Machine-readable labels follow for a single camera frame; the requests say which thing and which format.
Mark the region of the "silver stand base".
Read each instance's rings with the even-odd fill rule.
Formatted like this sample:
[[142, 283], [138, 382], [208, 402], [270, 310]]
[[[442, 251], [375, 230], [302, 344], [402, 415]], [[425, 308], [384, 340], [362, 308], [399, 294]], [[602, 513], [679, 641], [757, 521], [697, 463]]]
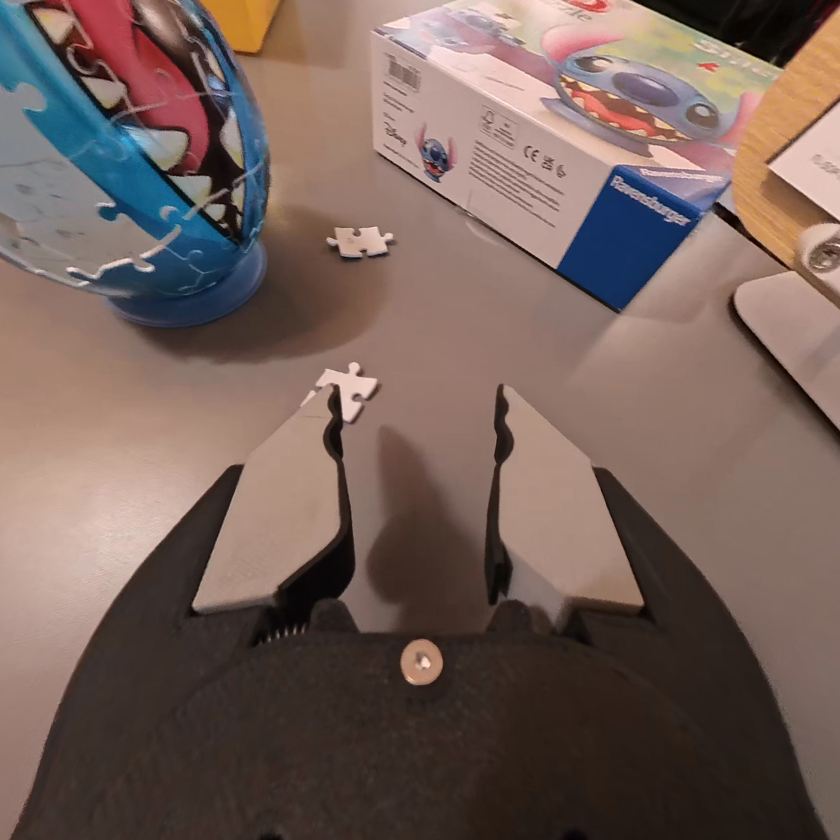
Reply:
[[792, 270], [742, 283], [731, 302], [756, 340], [839, 428], [838, 306]]

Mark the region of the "printed puzzle box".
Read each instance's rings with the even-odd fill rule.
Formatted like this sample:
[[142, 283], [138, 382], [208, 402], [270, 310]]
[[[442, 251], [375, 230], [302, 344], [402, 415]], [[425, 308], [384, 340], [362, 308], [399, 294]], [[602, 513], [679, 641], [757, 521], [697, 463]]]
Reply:
[[635, 2], [451, 2], [371, 32], [373, 146], [621, 312], [780, 74]]

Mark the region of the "yellow plastic bin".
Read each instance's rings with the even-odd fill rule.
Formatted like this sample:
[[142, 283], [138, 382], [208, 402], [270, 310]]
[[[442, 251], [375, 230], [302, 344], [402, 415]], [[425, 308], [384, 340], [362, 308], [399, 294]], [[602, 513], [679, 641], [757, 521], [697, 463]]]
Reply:
[[257, 55], [281, 1], [201, 1], [234, 52]]

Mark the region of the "blue puzzle ball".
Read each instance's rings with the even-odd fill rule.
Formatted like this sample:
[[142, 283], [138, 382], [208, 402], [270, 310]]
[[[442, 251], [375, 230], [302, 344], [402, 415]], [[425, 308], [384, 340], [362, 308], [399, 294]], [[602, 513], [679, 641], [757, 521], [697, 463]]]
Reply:
[[1, 2], [1, 253], [104, 298], [189, 296], [260, 241], [266, 126], [199, 2]]

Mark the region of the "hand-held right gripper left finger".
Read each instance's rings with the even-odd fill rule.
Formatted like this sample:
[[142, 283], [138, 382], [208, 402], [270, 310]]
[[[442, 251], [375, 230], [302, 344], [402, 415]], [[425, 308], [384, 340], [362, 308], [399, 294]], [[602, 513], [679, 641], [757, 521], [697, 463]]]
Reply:
[[246, 459], [203, 578], [197, 614], [252, 606], [305, 612], [343, 593], [354, 550], [340, 390], [302, 404]]

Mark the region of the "white puzzle piece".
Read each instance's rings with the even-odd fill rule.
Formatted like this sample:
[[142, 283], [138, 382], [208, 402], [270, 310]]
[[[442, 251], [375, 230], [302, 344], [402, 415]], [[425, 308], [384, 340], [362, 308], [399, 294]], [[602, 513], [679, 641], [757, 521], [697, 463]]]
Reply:
[[378, 227], [336, 227], [332, 236], [325, 238], [328, 247], [342, 259], [362, 259], [387, 256], [396, 238], [392, 233], [382, 233]]
[[364, 375], [362, 365], [349, 362], [346, 370], [324, 369], [316, 380], [314, 388], [304, 397], [301, 406], [306, 405], [321, 390], [339, 389], [341, 417], [345, 424], [354, 424], [364, 406], [377, 393], [380, 383], [374, 377]]

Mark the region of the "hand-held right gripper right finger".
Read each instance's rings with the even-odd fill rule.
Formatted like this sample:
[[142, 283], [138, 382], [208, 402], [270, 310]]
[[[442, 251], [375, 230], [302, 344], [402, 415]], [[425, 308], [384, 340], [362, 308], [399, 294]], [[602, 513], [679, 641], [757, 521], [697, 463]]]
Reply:
[[488, 603], [521, 602], [549, 625], [577, 610], [638, 616], [643, 594], [589, 456], [509, 385], [493, 417]]

